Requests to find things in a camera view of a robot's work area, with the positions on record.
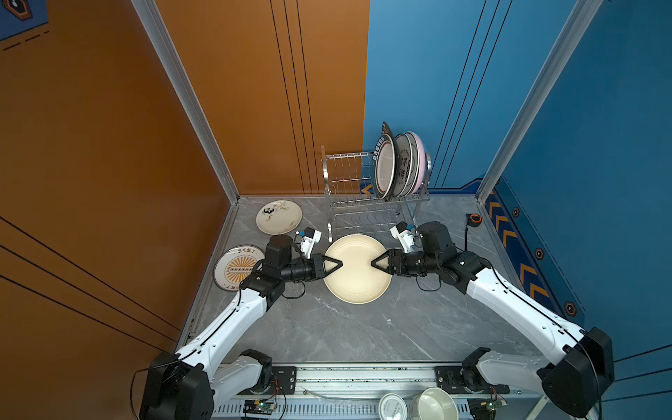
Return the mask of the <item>white plate dark green rim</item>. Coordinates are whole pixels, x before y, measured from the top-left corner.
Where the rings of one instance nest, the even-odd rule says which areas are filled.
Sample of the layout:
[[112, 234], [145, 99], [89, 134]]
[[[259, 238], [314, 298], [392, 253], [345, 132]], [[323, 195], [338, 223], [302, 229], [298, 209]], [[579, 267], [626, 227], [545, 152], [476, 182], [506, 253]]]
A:
[[374, 150], [373, 183], [376, 194], [389, 201], [397, 170], [396, 145], [389, 134], [382, 134]]

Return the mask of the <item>steel two-tier dish rack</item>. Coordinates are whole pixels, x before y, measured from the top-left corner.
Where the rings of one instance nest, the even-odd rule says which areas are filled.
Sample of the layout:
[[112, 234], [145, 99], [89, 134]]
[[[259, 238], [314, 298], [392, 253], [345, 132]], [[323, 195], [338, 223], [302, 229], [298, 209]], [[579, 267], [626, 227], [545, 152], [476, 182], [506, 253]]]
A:
[[422, 204], [430, 199], [426, 187], [402, 198], [383, 199], [376, 195], [372, 152], [328, 154], [321, 151], [329, 243], [341, 237], [371, 236], [387, 248], [399, 247], [390, 229], [400, 222], [418, 225]]

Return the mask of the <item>white plate red chinese characters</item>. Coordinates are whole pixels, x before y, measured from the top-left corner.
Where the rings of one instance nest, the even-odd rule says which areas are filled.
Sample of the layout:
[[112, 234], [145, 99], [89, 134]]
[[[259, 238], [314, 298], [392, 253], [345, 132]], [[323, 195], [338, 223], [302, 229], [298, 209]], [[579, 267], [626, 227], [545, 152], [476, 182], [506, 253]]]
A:
[[395, 185], [393, 195], [399, 197], [404, 192], [409, 170], [411, 166], [411, 143], [405, 134], [399, 134], [395, 138], [397, 147], [397, 172], [395, 173]]

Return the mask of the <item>dark square floral plate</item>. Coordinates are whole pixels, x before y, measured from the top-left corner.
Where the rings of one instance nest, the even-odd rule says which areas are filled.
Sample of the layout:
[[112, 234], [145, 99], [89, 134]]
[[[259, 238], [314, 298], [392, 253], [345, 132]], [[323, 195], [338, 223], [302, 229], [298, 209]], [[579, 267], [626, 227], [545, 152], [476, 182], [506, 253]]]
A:
[[383, 135], [387, 135], [387, 136], [389, 136], [390, 138], [394, 138], [394, 137], [395, 137], [395, 135], [393, 134], [392, 130], [390, 129], [390, 126], [389, 126], [386, 122], [383, 122], [383, 125], [381, 126], [381, 128], [382, 128], [382, 129], [381, 129], [381, 134], [383, 134]]

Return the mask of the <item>white plate green flower outline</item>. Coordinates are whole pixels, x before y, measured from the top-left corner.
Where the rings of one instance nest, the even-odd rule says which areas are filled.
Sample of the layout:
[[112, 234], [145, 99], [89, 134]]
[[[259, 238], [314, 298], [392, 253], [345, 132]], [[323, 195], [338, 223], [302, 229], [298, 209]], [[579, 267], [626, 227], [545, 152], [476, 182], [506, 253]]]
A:
[[413, 134], [409, 131], [404, 133], [406, 138], [409, 140], [409, 149], [411, 150], [411, 160], [409, 161], [409, 175], [404, 187], [404, 195], [408, 196], [411, 194], [413, 187], [416, 183], [416, 177], [418, 175], [418, 145]]

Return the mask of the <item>plain cream plate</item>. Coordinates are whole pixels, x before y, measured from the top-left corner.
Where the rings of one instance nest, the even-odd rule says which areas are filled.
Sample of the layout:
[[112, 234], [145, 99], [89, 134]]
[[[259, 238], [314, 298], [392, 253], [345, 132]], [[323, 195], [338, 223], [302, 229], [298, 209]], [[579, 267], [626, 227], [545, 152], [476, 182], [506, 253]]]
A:
[[371, 236], [350, 234], [332, 243], [326, 257], [340, 260], [339, 269], [325, 278], [334, 296], [348, 304], [364, 305], [379, 299], [388, 290], [392, 276], [371, 263], [386, 252], [386, 248]]

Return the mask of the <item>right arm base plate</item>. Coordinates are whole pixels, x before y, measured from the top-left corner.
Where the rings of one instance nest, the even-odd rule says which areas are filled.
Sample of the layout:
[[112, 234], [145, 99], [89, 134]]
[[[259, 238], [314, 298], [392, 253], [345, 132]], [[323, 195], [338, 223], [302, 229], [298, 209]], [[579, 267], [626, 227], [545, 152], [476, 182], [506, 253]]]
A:
[[477, 369], [462, 366], [434, 367], [437, 386], [449, 394], [510, 393], [508, 385], [492, 385], [485, 381]]

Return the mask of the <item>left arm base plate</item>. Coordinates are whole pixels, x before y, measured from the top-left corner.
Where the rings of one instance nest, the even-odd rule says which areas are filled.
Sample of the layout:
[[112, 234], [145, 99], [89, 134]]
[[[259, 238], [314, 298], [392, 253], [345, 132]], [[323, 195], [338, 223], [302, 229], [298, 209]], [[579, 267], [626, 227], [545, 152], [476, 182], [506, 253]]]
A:
[[279, 386], [280, 390], [285, 392], [285, 395], [294, 395], [297, 385], [297, 373], [298, 369], [296, 366], [273, 366], [272, 376], [269, 384], [262, 390], [261, 388], [248, 388], [243, 390], [238, 394], [238, 397], [241, 396], [252, 396], [252, 395], [262, 395], [270, 396], [276, 391], [276, 387]]

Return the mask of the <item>pink plate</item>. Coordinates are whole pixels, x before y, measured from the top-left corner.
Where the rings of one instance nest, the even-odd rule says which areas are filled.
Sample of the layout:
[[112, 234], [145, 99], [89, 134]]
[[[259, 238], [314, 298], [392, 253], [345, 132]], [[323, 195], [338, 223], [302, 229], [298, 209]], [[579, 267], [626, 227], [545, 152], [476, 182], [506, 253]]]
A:
[[418, 150], [418, 163], [416, 164], [416, 169], [418, 169], [418, 171], [416, 172], [414, 187], [411, 190], [411, 194], [416, 194], [421, 189], [423, 182], [425, 180], [425, 175], [427, 172], [427, 157], [425, 152], [425, 146], [420, 137], [412, 131], [409, 131], [409, 134], [416, 142], [416, 149]]

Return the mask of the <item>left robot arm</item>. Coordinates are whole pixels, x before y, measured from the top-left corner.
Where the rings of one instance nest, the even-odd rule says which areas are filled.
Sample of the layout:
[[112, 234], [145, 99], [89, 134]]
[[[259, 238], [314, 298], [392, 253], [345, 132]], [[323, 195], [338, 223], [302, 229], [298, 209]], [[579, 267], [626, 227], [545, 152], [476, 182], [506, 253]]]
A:
[[140, 405], [131, 405], [136, 419], [209, 419], [217, 399], [227, 401], [244, 390], [265, 390], [272, 360], [247, 350], [222, 369], [225, 356], [243, 334], [283, 296], [288, 283], [322, 280], [343, 266], [339, 259], [292, 253], [298, 245], [280, 234], [269, 240], [259, 260], [239, 286], [233, 302], [201, 334], [176, 353], [160, 353], [145, 369]]

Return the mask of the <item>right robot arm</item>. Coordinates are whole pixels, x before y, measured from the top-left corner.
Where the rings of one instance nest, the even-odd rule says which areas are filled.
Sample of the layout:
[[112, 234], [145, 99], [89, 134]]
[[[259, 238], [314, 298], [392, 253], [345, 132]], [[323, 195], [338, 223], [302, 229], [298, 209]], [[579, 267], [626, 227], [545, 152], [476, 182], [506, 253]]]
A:
[[371, 266], [393, 276], [435, 275], [441, 283], [489, 307], [526, 337], [540, 357], [504, 355], [478, 348], [462, 362], [461, 377], [472, 393], [509, 386], [545, 395], [574, 418], [602, 414], [602, 397], [614, 383], [611, 338], [553, 313], [501, 276], [491, 262], [459, 250], [440, 222], [418, 227], [419, 251], [385, 250]]

